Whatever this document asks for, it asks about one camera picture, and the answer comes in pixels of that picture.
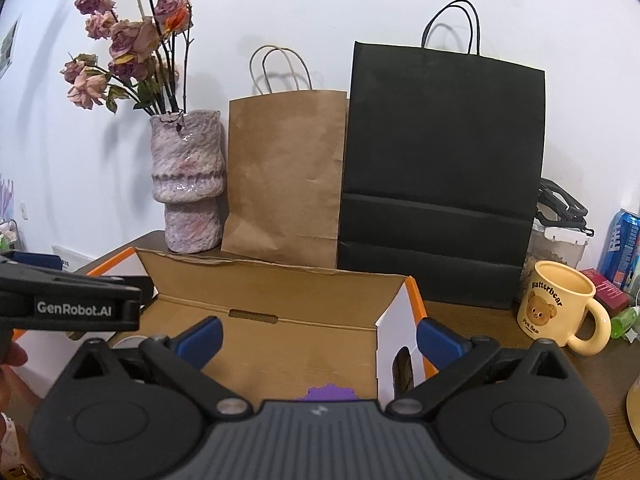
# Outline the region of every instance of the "brown paper bag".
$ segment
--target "brown paper bag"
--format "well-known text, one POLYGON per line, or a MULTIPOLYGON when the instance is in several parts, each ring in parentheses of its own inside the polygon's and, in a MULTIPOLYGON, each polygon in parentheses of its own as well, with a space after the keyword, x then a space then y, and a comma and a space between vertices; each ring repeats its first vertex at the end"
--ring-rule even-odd
POLYGON ((228 131, 229 216, 222 250, 280 264, 335 268, 347 94, 313 90, 304 61, 288 48, 260 47, 249 62, 260 95, 231 101, 228 131), (258 52, 269 91, 253 71, 258 52), (296 91, 273 93, 264 63, 284 54, 296 91), (302 62, 300 90, 286 52, 302 62))

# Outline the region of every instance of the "white container lid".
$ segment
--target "white container lid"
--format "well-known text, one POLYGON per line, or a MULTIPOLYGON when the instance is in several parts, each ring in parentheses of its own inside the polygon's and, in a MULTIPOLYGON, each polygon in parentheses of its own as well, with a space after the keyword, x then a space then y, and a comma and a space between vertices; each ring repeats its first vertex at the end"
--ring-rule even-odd
POLYGON ((543 233, 552 242, 566 242, 571 245, 586 245, 587 234, 580 229, 569 227, 545 227, 537 218, 533 219, 533 230, 543 233))

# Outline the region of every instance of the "wall picture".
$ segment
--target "wall picture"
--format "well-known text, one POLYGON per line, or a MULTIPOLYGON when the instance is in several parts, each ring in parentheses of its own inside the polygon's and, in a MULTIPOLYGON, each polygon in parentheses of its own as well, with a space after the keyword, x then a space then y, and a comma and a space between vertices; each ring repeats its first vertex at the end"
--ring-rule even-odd
POLYGON ((18 31, 18 22, 15 20, 14 24, 9 29, 9 32, 2 40, 0 44, 0 79, 11 65, 11 58, 14 53, 15 35, 18 31))

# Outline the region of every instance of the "black circular cover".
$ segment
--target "black circular cover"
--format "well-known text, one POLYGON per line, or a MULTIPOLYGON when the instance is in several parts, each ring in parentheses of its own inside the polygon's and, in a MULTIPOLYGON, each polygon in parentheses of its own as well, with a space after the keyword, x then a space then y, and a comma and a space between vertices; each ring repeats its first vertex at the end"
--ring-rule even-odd
POLYGON ((202 435, 199 410, 172 390, 105 378, 74 383, 47 399, 30 427, 36 459, 53 478, 156 478, 202 435))
POLYGON ((463 392, 435 420, 446 453, 466 471, 500 480, 571 480, 594 471, 609 424, 576 382, 529 376, 463 392))

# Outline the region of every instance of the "textured ceramic vase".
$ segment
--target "textured ceramic vase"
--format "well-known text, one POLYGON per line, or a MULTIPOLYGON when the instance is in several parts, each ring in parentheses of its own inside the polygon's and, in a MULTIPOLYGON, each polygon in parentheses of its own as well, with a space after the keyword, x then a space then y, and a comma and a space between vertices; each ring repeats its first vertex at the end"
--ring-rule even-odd
POLYGON ((225 189, 220 112, 151 117, 153 196, 164 204, 166 244, 199 253, 222 240, 215 197, 225 189))

